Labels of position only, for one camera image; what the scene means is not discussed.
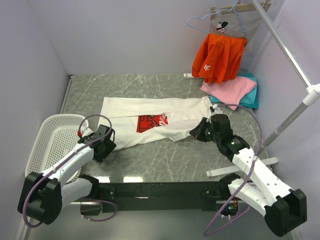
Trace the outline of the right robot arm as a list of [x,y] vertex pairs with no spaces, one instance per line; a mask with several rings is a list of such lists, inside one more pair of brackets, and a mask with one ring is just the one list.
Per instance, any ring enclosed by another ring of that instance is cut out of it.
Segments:
[[196,140],[213,142],[219,152],[246,174],[242,179],[230,173],[219,181],[219,193],[229,203],[234,198],[258,211],[268,228],[282,237],[307,221],[307,196],[301,189],[292,189],[255,155],[240,136],[233,133],[227,115],[204,117],[190,132]]

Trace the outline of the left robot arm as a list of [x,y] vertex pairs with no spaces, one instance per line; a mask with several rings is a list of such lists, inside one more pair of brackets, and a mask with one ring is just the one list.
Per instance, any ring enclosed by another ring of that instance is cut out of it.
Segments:
[[80,138],[71,152],[51,168],[25,177],[17,210],[28,227],[53,223],[65,206],[78,199],[103,202],[95,177],[81,175],[72,183],[68,180],[91,160],[98,163],[105,159],[116,147],[110,139],[114,135],[112,126],[100,125],[96,132]]

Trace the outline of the white t-shirt with red print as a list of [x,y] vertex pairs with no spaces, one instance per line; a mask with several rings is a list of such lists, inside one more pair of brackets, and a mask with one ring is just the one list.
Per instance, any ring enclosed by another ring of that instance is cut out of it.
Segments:
[[121,98],[105,97],[98,124],[115,131],[116,150],[163,139],[173,142],[187,138],[189,132],[208,118],[212,103],[201,98]]

